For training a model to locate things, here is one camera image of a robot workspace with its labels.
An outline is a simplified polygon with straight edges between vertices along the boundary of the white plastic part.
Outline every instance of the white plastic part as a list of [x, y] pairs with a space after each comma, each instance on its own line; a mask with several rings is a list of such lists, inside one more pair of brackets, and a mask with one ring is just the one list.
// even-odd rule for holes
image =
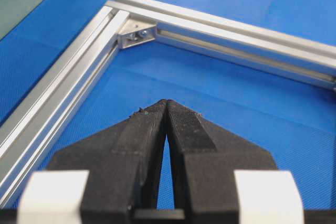
[[289, 171], [235, 170], [239, 224], [304, 224], [302, 200]]
[[88, 170], [34, 172], [18, 207], [18, 224], [81, 224]]

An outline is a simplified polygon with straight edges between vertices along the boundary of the blue mat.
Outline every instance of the blue mat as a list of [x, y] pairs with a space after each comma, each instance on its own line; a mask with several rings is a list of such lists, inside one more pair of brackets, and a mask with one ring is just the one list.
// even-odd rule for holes
[[[0, 42], [0, 120], [106, 0], [44, 0]], [[158, 0], [336, 45], [336, 0]], [[336, 98], [331, 91], [151, 42], [120, 52], [52, 154], [161, 98], [268, 149], [292, 171], [305, 208], [336, 208]], [[164, 152], [159, 208], [173, 208]]]

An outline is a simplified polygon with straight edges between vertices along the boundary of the gripper jaw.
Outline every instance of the gripper jaw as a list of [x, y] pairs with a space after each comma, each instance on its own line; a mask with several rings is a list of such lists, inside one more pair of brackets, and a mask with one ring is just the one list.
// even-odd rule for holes
[[235, 223], [234, 170], [277, 169], [268, 151], [173, 100], [58, 151], [48, 169], [89, 170], [80, 208], [84, 223], [98, 214], [107, 223], [131, 223], [133, 210], [156, 208], [166, 135], [175, 207], [191, 223]]

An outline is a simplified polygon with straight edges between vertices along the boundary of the aluminum profile frame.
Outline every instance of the aluminum profile frame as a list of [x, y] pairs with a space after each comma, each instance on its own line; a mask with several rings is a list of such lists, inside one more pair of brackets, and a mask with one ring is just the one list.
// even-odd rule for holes
[[15, 201], [119, 49], [151, 40], [335, 89], [336, 47], [158, 1], [107, 1], [0, 127], [0, 208]]

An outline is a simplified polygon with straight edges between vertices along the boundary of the screw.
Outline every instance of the screw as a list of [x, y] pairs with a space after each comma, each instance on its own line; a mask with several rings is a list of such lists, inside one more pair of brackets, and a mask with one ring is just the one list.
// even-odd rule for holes
[[147, 30], [142, 30], [142, 31], [139, 32], [139, 36], [140, 36], [141, 38], [146, 38], [147, 35], [148, 35]]

